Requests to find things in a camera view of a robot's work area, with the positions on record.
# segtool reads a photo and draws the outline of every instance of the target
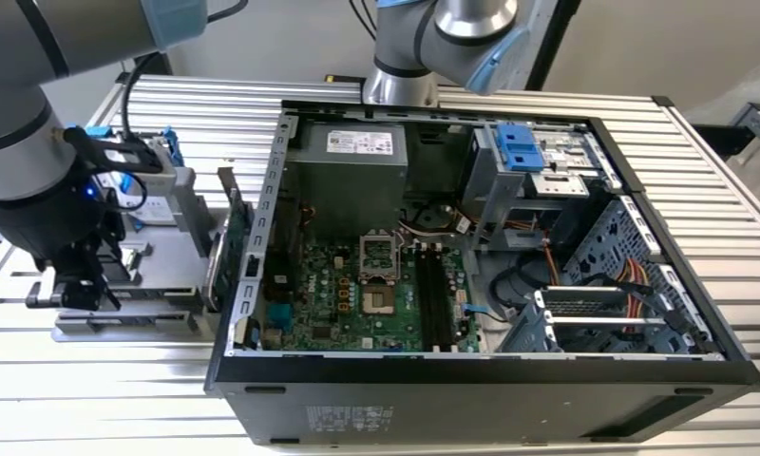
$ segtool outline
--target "blue plastic clip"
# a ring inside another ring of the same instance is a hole
[[[487,314],[491,310],[484,306],[473,306],[472,304],[461,305],[461,312],[473,312],[475,314]]]
[[[91,138],[100,140],[113,135],[113,128],[111,126],[89,126],[85,128],[85,132]]]
[[[179,167],[185,167],[187,162],[183,159],[183,152],[180,152],[180,140],[177,139],[177,132],[168,126],[164,130],[164,138],[168,141],[168,148],[172,152],[172,164]]]
[[[523,123],[500,123],[496,127],[497,147],[504,154],[507,169],[539,172],[544,170],[544,155],[535,144],[532,129]]]

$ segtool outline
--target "power supply label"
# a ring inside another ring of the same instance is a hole
[[[385,432],[393,418],[393,407],[307,406],[313,432]]]
[[[327,152],[393,155],[392,133],[333,130],[327,135]]]

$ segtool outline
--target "green circuit board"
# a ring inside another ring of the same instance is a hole
[[[423,351],[413,250],[403,249],[400,253],[400,275],[392,286],[376,281],[361,284],[359,251],[357,239],[305,246],[291,330],[283,334],[281,350]],[[377,257],[387,257],[385,253],[380,252]],[[443,266],[448,276],[459,278],[460,273],[464,275],[459,252],[443,255]],[[456,286],[467,291],[467,282]],[[373,295],[376,302],[365,294]],[[457,315],[455,292],[448,296],[451,314]],[[465,321],[468,334],[457,339],[456,346],[460,352],[477,352],[475,324],[472,319]],[[459,325],[455,318],[455,331]]]

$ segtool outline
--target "label sticker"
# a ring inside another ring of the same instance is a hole
[[[392,133],[333,130],[327,136],[327,152],[393,155]]]
[[[307,406],[313,432],[377,432],[392,425],[393,407]]]
[[[465,235],[468,233],[468,229],[469,229],[469,220],[467,217],[461,217],[461,220],[459,220],[459,224],[456,225],[456,231],[460,232],[463,235]]]
[[[175,223],[175,216],[165,197],[149,197],[144,206],[132,215],[144,223]]]

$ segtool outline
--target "aluminum extrusion table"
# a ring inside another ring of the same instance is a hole
[[[92,119],[120,125],[120,86]],[[283,99],[357,103],[356,85],[144,77],[132,125],[180,134],[197,191],[225,203],[216,169],[233,165],[259,196]],[[674,107],[648,97],[443,88],[443,107],[599,117],[647,187],[706,289],[760,370],[760,203]],[[255,447],[223,400],[203,393],[211,343],[70,343],[50,339],[54,311],[22,304],[30,258],[0,247],[0,453],[760,455],[760,392],[640,445]]]

